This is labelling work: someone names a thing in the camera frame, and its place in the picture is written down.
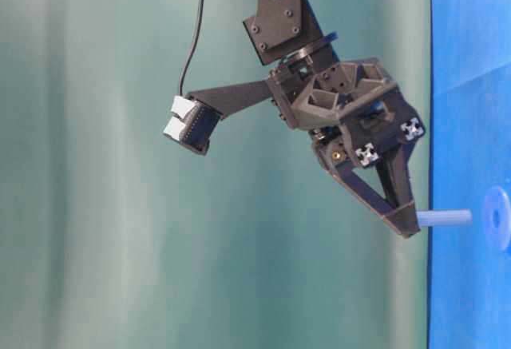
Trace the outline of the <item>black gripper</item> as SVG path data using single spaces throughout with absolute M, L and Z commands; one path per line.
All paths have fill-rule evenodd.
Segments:
M 267 84 L 291 129 L 309 133 L 320 165 L 394 232 L 420 232 L 408 161 L 425 127 L 376 58 L 340 61 L 331 47 L 281 62 Z M 377 169 L 384 196 L 355 169 Z

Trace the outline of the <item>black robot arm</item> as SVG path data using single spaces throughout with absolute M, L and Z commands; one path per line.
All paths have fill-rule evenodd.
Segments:
M 272 100 L 322 168 L 397 234 L 419 231 L 408 162 L 425 127 L 375 58 L 340 61 L 308 0 L 258 0 L 244 21 Z

